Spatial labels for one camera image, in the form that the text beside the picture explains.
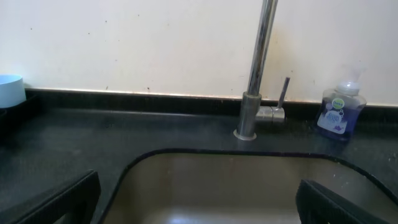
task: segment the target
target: sink basin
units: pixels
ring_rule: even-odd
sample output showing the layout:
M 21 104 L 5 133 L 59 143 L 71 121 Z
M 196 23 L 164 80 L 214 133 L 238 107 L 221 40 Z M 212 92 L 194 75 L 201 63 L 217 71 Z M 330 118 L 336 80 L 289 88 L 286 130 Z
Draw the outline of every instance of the sink basin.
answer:
M 159 154 L 126 174 L 104 223 L 300 223 L 295 194 L 302 179 L 398 220 L 398 207 L 370 180 L 326 159 Z

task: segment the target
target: purple soap bottle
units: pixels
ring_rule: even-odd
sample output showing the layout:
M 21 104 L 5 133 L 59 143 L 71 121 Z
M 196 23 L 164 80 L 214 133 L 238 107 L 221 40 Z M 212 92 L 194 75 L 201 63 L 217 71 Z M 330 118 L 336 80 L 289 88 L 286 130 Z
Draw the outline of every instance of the purple soap bottle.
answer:
M 358 116 L 366 105 L 365 98 L 358 95 L 358 78 L 359 74 L 354 74 L 335 89 L 323 92 L 322 105 L 315 118 L 319 133 L 340 141 L 351 138 Z

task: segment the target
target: dark granite countertop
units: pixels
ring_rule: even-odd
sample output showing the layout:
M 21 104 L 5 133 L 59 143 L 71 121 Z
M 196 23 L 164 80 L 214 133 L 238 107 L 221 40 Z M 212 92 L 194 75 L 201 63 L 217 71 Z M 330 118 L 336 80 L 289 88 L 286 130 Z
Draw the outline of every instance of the dark granite countertop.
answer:
M 353 167 L 398 203 L 398 125 L 359 122 L 349 143 L 319 136 L 312 121 L 290 118 L 257 127 L 257 139 L 236 139 L 237 116 L 51 109 L 0 142 L 0 210 L 17 205 L 88 169 L 101 196 L 92 223 L 105 214 L 129 165 L 162 152 L 305 156 Z

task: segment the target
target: backsplash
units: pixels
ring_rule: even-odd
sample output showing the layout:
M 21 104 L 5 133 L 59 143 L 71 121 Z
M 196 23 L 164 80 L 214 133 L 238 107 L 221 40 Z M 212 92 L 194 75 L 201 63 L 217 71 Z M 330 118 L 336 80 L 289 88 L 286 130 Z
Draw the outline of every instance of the backsplash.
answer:
M 29 88 L 241 98 L 262 0 L 0 2 L 0 73 Z M 279 0 L 264 99 L 320 102 L 346 67 L 370 105 L 398 106 L 395 0 Z

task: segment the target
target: green logo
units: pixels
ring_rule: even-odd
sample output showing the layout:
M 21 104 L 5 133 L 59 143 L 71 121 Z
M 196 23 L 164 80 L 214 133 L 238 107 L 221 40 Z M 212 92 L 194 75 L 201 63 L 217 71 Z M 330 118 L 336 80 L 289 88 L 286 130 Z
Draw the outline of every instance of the green logo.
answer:
M 334 108 L 336 109 L 342 109 L 344 107 L 344 100 L 340 98 L 335 98 L 331 104 L 333 105 Z

